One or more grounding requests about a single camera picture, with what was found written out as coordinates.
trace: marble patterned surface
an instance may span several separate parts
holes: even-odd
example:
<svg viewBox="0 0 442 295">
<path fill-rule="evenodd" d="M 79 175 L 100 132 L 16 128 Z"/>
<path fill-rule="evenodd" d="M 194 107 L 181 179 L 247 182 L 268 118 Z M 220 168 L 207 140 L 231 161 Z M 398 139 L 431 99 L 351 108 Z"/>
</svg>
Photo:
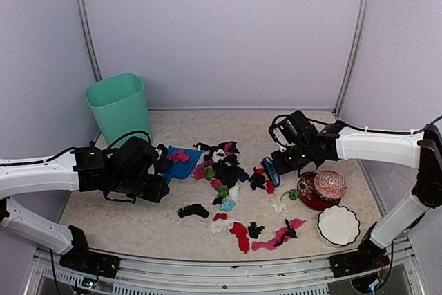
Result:
<svg viewBox="0 0 442 295">
<path fill-rule="evenodd" d="M 238 142 L 242 167 L 252 174 L 253 167 L 278 148 L 267 129 L 272 119 L 282 113 L 284 111 L 153 111 L 150 116 L 155 145 L 163 143 L 191 148 L 196 142 L 216 145 L 234 140 Z M 305 114 L 326 122 L 334 121 L 328 112 Z M 100 142 L 100 147 L 105 147 L 103 139 Z M 287 209 L 281 214 L 276 214 L 270 207 L 272 202 L 279 202 L 282 193 L 296 186 L 296 172 L 282 176 L 282 184 L 274 195 L 261 189 L 252 191 L 248 182 L 240 184 L 240 202 L 227 213 L 229 219 L 236 219 L 245 226 L 251 221 L 264 225 L 265 229 L 258 238 L 260 241 L 272 239 L 275 231 L 284 227 L 285 218 L 307 221 L 297 231 L 297 239 L 290 239 L 275 251 L 260 249 L 246 255 L 238 249 L 235 236 L 227 235 L 227 232 L 213 235 L 209 226 L 219 212 L 219 206 L 211 204 L 216 192 L 206 180 L 194 178 L 172 180 L 170 194 L 159 204 L 143 200 L 136 204 L 107 202 L 101 192 L 73 193 L 61 223 L 83 229 L 92 248 L 153 258 L 271 260 L 353 249 L 381 215 L 355 161 L 326 162 L 320 168 L 324 169 L 337 171 L 346 179 L 348 191 L 340 205 L 354 211 L 361 222 L 357 241 L 344 249 L 334 249 L 320 241 L 316 231 L 318 212 L 306 207 L 300 200 L 292 202 L 285 196 L 282 202 L 287 203 Z M 196 202 L 210 212 L 207 219 L 199 216 L 178 218 L 178 208 Z"/>
</svg>

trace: white plate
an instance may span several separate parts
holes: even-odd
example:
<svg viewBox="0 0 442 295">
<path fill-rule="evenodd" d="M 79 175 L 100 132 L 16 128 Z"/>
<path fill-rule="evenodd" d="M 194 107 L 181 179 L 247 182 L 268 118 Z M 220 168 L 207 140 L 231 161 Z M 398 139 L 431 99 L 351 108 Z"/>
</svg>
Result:
<svg viewBox="0 0 442 295">
<path fill-rule="evenodd" d="M 347 207 L 326 208 L 318 217 L 320 239 L 330 247 L 344 247 L 356 241 L 361 223 Z"/>
</svg>

